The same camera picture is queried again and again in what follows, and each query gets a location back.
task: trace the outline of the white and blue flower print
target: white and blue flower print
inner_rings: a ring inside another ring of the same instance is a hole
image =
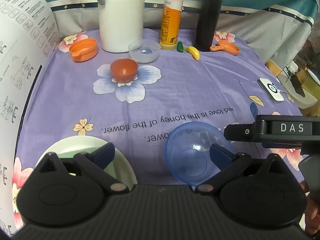
[[[98,68],[97,74],[103,78],[93,83],[93,91],[96,94],[115,92],[119,101],[127,101],[129,104],[142,101],[145,98],[146,90],[143,84],[153,84],[161,78],[160,69],[151,65],[139,67],[136,77],[127,83],[120,83],[113,78],[110,64],[105,64]]]

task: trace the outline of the white stripe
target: white stripe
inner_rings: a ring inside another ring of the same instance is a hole
[[[76,4],[76,3],[91,3],[91,2],[97,2],[97,0],[57,0],[57,1],[52,1],[49,2],[50,7],[55,7],[55,6],[62,6],[66,4]],[[155,3],[155,4],[163,4],[164,0],[145,0],[147,3]],[[184,0],[183,1],[183,6],[186,7],[191,7],[191,8],[200,8],[201,3],[198,1],[193,1],[193,0]],[[302,20],[309,20],[312,24],[314,24],[314,20],[312,17],[309,16],[304,16],[300,12],[281,6],[281,5],[272,5],[270,8],[277,9],[277,10],[282,10],[288,13],[292,13]],[[236,11],[236,12],[243,12],[243,13],[255,13],[260,10],[256,9],[250,9],[250,8],[243,8],[243,7],[232,7],[232,6],[221,6],[221,10],[223,11]]]
[[[301,18],[302,20],[309,20],[312,24],[314,24],[314,22],[315,22],[312,17],[304,16],[303,14],[299,13],[298,11],[290,9],[288,7],[284,7],[284,6],[275,4],[273,6],[270,6],[270,8],[282,10],[282,11],[285,11],[288,13],[292,13],[292,14],[298,16],[299,18]]]

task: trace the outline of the yellow banana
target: yellow banana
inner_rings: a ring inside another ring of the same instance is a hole
[[[193,47],[193,46],[187,47],[186,52],[189,52],[195,60],[200,59],[200,53],[195,47]]]

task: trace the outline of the white jug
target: white jug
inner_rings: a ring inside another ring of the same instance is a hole
[[[144,0],[97,0],[102,49],[128,52],[142,39]]]

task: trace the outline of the blue leaf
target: blue leaf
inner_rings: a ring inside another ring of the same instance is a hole
[[[259,114],[259,112],[256,104],[253,102],[250,105],[250,111],[251,111],[251,114],[253,115],[253,118],[256,119],[256,116]]]

